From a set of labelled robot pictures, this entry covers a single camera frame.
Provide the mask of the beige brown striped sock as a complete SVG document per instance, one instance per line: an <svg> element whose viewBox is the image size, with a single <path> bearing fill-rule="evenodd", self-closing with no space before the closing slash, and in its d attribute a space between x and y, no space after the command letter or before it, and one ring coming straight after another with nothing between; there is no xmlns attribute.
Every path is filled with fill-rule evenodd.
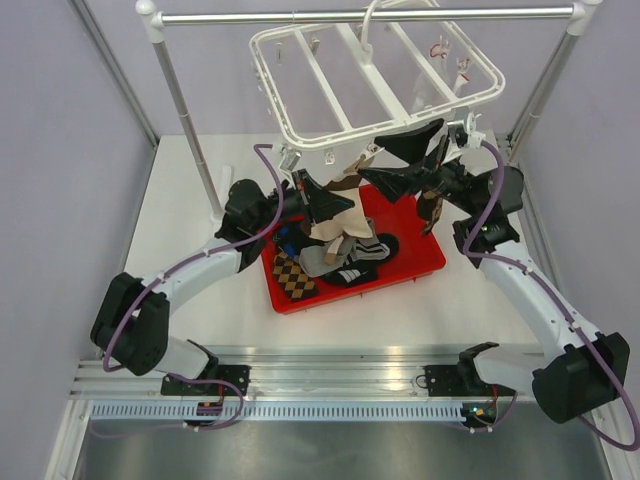
<svg viewBox="0 0 640 480"><path fill-rule="evenodd" d="M324 256L324 263L327 265L332 265L336 262L336 259L339 254L340 247L344 243L346 239L345 235L340 235L333 239L329 244Z"/></svg>
<svg viewBox="0 0 640 480"><path fill-rule="evenodd" d="M372 228L369 226L364 213L359 190L363 180L359 170L368 168L372 161L372 157L367 157L364 153L361 153L354 163L325 185L329 192L351 200L354 206L340 212L330 220L312 226L310 229L310 237L312 239L329 242L340 236L361 239L373 237Z"/></svg>

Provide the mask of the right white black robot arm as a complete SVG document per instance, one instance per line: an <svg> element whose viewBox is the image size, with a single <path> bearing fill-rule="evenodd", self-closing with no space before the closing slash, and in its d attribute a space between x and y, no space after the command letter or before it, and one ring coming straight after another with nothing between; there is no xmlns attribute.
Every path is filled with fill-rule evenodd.
<svg viewBox="0 0 640 480"><path fill-rule="evenodd" d="M465 212L467 219L453 224L459 252L503 292L542 347L540 360L494 342L471 347L459 355L459 388L469 395L490 385L524 393L559 424L622 398L629 344L577 313L536 266L509 221L523 206L523 173L506 165L468 122L456 121L442 134L444 125L434 120L376 137L376 147L406 165L369 167L360 174L391 203L418 195L422 219L436 200Z"/></svg>

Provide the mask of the black blue sock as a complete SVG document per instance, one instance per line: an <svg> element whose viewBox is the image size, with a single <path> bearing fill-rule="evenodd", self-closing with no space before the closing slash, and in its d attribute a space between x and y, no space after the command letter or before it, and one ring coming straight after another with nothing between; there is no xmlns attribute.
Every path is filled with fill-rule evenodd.
<svg viewBox="0 0 640 480"><path fill-rule="evenodd" d="M308 237L299 229L282 227L272 236L273 243L290 258L295 259L307 246Z"/></svg>
<svg viewBox="0 0 640 480"><path fill-rule="evenodd" d="M330 272L320 277L320 279L333 286L339 287L355 287L359 285L363 285L366 283L373 282L378 279L377 269L393 260L399 252L399 241L395 237L396 243L392 248L392 253L389 258L382 262L376 261L355 261L351 262L348 260L348 255L346 256L346 260L344 264Z"/></svg>

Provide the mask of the white clip sock hanger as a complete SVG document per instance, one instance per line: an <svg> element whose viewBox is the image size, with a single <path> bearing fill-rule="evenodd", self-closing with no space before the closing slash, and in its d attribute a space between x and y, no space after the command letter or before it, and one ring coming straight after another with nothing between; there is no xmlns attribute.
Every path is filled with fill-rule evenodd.
<svg viewBox="0 0 640 480"><path fill-rule="evenodd" d="M504 74L453 21L289 25L249 42L281 155L411 130L496 100Z"/></svg>

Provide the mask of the grey striped sock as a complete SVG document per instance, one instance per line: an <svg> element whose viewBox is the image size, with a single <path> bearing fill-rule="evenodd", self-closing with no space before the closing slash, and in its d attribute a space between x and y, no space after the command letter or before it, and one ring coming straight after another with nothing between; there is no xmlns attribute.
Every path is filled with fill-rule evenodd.
<svg viewBox="0 0 640 480"><path fill-rule="evenodd" d="M346 253L330 253L326 246L310 246L300 252L298 263L312 278L321 277L340 268L346 260Z"/></svg>
<svg viewBox="0 0 640 480"><path fill-rule="evenodd" d="M387 233L377 234L374 220L370 217L367 217L366 220L372 236L370 238L357 238L348 255L348 260L351 262L382 262L391 256L396 239L393 235Z"/></svg>

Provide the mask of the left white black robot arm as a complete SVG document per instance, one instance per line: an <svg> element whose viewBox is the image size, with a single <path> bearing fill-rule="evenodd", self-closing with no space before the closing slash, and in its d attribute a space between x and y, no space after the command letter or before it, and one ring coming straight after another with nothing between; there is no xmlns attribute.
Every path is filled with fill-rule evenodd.
<svg viewBox="0 0 640 480"><path fill-rule="evenodd" d="M162 372L173 387L197 395L232 390L218 358L191 340L170 335L171 316L209 286L252 265L277 223L304 218L321 223L353 208L353 199L320 186L299 170L264 194L251 179L229 189L219 230L199 250L173 266L146 277L123 272L106 291L90 332L103 353L103 366L135 376Z"/></svg>

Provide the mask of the grey striped sock back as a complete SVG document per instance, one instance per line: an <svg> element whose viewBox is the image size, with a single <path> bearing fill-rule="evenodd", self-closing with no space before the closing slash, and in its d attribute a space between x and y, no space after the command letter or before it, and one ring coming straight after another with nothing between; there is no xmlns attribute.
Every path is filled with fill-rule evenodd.
<svg viewBox="0 0 640 480"><path fill-rule="evenodd" d="M366 220L372 236L370 238L357 238L348 255L348 260L351 262L382 262L391 256L396 239L393 235L387 233L377 234L374 220L370 217L367 217Z"/></svg>

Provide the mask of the grey striped sock front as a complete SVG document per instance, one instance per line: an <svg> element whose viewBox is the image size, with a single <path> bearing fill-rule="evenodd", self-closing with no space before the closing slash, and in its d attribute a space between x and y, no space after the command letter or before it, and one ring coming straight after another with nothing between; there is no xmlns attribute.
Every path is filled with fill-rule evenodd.
<svg viewBox="0 0 640 480"><path fill-rule="evenodd" d="M346 260L346 253L330 253L326 246L310 246L300 252L298 263L312 278L321 277L340 268Z"/></svg>

